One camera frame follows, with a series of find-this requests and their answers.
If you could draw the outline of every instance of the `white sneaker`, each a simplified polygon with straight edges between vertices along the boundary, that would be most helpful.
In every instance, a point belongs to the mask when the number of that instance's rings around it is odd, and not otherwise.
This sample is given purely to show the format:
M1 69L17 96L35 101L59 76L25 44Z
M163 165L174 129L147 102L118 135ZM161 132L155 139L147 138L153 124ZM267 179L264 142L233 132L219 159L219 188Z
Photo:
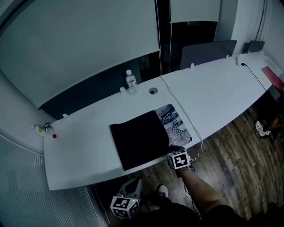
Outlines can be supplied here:
M165 185L159 185L157 188L157 192L160 197L168 198L168 188Z
M258 130L258 133L259 133L259 135L261 137L265 137L266 136L265 132L262 129Z
M262 125L259 121L256 121L256 125L255 125L255 127L256 127L256 130L259 132L259 131L261 131L261 130L262 130L263 125Z
M269 130L264 131L264 133L265 133L266 136L268 136L268 135L270 134L270 132L271 132L271 131L269 131Z

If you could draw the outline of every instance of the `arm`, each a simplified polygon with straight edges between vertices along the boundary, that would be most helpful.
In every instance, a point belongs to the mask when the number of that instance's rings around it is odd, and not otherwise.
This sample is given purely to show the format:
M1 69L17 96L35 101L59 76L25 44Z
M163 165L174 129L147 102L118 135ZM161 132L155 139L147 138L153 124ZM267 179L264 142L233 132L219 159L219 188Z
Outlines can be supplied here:
M222 205L215 190L196 176L189 168L180 168L179 172L196 207L204 216L212 208Z

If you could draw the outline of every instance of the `black cloth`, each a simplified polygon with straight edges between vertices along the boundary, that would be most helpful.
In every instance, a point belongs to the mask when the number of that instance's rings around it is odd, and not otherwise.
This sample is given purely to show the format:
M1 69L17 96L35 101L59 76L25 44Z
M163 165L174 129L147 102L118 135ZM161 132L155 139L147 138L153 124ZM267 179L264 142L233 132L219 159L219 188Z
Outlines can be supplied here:
M225 205L219 205L211 209L201 220L198 215L190 208L172 203L170 199L165 198L157 204L161 209L148 212L137 213L132 219L125 220L124 226L193 226L195 224L218 224L218 225L236 225L247 223L247 220L241 218L235 211Z
M150 111L110 126L123 169L159 158L169 152L169 137L157 113Z

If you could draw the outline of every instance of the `white desk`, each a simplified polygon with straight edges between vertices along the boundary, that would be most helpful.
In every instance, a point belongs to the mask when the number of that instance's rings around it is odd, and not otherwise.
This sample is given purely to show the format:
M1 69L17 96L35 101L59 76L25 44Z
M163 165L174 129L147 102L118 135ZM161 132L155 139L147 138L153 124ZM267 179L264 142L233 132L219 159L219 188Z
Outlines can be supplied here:
M239 66L230 57L163 76L203 139L231 122L265 92L249 69L241 66L242 62L251 68L266 89L271 82L260 69L269 66L278 76L281 74L264 53L251 53L239 56ZM58 138L44 139L50 190L95 184L163 160L165 157L124 171L109 126L167 104L173 104L192 135L193 140L185 147L200 141L161 78L138 87L138 96L117 93L71 114L68 120L61 119L52 124ZM148 92L152 87L158 89L157 94Z

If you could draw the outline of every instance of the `white cable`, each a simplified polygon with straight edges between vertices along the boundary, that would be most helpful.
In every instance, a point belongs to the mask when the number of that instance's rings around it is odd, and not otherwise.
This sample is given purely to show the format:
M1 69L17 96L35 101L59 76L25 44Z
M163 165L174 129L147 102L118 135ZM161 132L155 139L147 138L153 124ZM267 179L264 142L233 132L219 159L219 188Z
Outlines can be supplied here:
M162 74L162 55L161 55L161 38L160 38L160 22L159 22L159 12L158 12L158 4L156 0L156 7L157 7L157 19L158 19L158 40L159 40L159 46L160 46L160 51L159 51L159 59L160 59L160 75Z
M96 212L96 209L94 208L94 205L93 205L93 203L92 203L92 200L91 200L91 197L90 197L90 194L89 194L89 191L88 191L88 190L87 190L87 195L88 195L89 201L90 201L90 203L91 203L91 205L92 205L92 207L93 207L93 210L94 210L94 212L95 212L95 214L96 214L96 216L97 216L97 219L98 219L98 221L99 221L99 224L102 226L102 224L101 224L101 222L100 222L100 220L99 220L98 214L97 214L97 212Z
M170 55L169 55L169 73L170 73L170 56L172 53L172 24L170 22Z
M182 105L180 104L180 102L178 101L178 99L174 96L172 90L171 90L170 87L167 85L167 83L165 82L165 80L163 79L163 77L160 76L160 78L161 78L162 81L165 83L165 85L166 85L166 87L168 88L168 91L170 92L170 94L174 97L174 99L175 99L175 100L177 101L177 103L179 104L181 110L183 111L183 113L185 114L185 116L187 117L187 119L189 120L189 122L191 123L191 125L192 125L192 127L193 127L195 133L196 133L197 136L198 136L198 138L201 140L201 153L202 153L202 152L203 152L203 139L202 139L200 133L199 133L199 132L197 131L197 129L194 127L194 125L193 125L193 123L191 122L189 116L187 115L185 109L182 107Z
M94 187L95 187L95 192L96 192L97 198L99 199L99 196L98 196L98 193L97 193L96 186L94 186ZM107 220L108 220L108 222L110 223L110 219L108 218L108 216L107 216L107 212L106 212L105 208L103 207L103 205L102 205L102 203L101 203L101 200L100 200L100 199L99 199L99 203L101 204L101 206L102 206L103 210L105 211L105 214L106 214Z
M170 55L172 52L172 23L170 18ZM169 55L169 73L170 73L170 55Z

